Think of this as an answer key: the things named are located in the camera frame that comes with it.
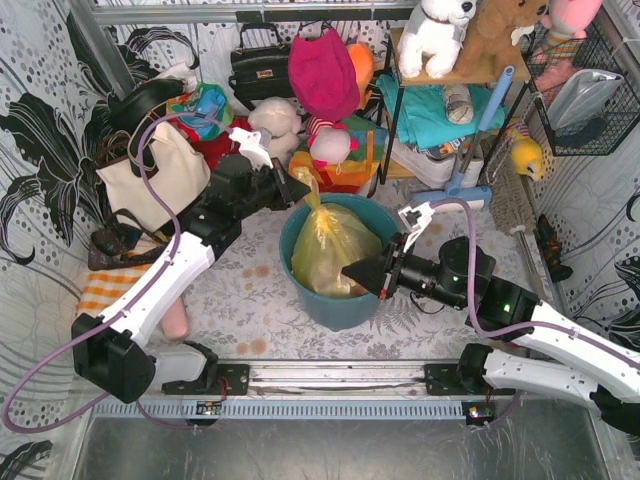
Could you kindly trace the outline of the yellow plastic trash bag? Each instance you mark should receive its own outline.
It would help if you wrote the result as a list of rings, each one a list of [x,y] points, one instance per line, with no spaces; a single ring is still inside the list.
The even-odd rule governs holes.
[[[342,274],[342,268],[382,251],[382,242],[350,209],[322,199],[319,186],[307,167],[294,177],[310,187],[304,197],[310,207],[294,245],[291,267],[294,278],[321,296],[346,299],[366,290]]]

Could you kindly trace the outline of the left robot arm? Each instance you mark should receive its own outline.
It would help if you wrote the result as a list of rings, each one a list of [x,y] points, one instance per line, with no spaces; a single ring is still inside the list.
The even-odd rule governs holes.
[[[179,233],[149,270],[99,315],[74,321],[76,374],[125,404],[152,386],[171,395],[219,392],[224,383],[210,348],[185,341],[148,353],[151,334],[186,287],[239,237],[245,218],[263,208],[285,210],[309,192],[280,164],[254,169],[239,154],[219,160],[199,198],[179,214]]]

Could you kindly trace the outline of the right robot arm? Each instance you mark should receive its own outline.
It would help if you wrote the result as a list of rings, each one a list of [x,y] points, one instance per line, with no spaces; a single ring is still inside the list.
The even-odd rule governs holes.
[[[569,320],[536,294],[493,274],[495,260],[476,252],[475,285],[467,286],[470,243],[445,242],[438,259],[419,257],[396,233],[385,249],[343,267],[342,273],[384,300],[397,289],[466,310],[467,323],[489,340],[544,354],[536,360],[480,343],[465,346],[453,373],[431,375],[429,392],[469,394],[521,390],[595,411],[609,426],[639,432],[639,355]]]

